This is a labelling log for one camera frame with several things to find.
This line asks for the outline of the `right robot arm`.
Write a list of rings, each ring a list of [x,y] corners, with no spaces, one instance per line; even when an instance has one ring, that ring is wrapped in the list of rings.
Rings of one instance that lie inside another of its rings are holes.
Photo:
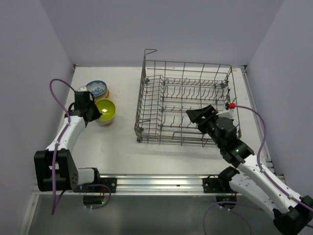
[[[186,111],[190,121],[213,140],[223,159],[230,164],[217,178],[204,178],[203,185],[242,194],[272,218],[281,234],[297,235],[313,219],[313,199],[285,185],[261,163],[260,153],[254,153],[238,137],[231,116],[236,107],[235,103],[230,103],[223,112],[211,105]]]

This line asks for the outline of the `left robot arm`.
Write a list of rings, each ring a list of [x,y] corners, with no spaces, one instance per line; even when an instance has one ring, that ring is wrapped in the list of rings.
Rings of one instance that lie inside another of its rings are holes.
[[[75,92],[62,128],[54,141],[34,155],[37,184],[40,191],[75,190],[84,185],[90,192],[102,186],[95,167],[78,168],[71,152],[88,123],[100,118],[91,92]]]

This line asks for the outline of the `beige bowl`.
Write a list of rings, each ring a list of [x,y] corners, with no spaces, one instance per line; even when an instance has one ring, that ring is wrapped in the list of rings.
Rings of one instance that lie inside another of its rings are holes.
[[[114,117],[109,117],[109,116],[105,116],[105,115],[102,115],[100,118],[98,118],[98,119],[96,120],[96,123],[97,123],[99,126],[109,126],[109,125],[111,125],[113,122],[114,122]]]

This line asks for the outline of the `white blue patterned bowl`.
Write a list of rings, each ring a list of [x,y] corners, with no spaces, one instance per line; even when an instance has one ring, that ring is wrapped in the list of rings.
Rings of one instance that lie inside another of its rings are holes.
[[[91,81],[86,86],[88,91],[91,92],[93,96],[103,93],[107,88],[106,83],[101,80]]]

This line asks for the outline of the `orange ribbed bowl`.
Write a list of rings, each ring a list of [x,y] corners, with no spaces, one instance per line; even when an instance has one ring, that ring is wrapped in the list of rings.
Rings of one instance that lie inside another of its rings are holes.
[[[94,98],[95,99],[108,98],[109,95],[110,95],[110,90],[106,88],[106,90],[103,93],[95,95]]]

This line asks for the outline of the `lime green bowl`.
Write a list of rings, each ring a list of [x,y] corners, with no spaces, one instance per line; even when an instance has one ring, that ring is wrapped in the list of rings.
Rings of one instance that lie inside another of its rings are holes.
[[[110,99],[100,99],[95,104],[102,115],[115,117],[116,106]]]

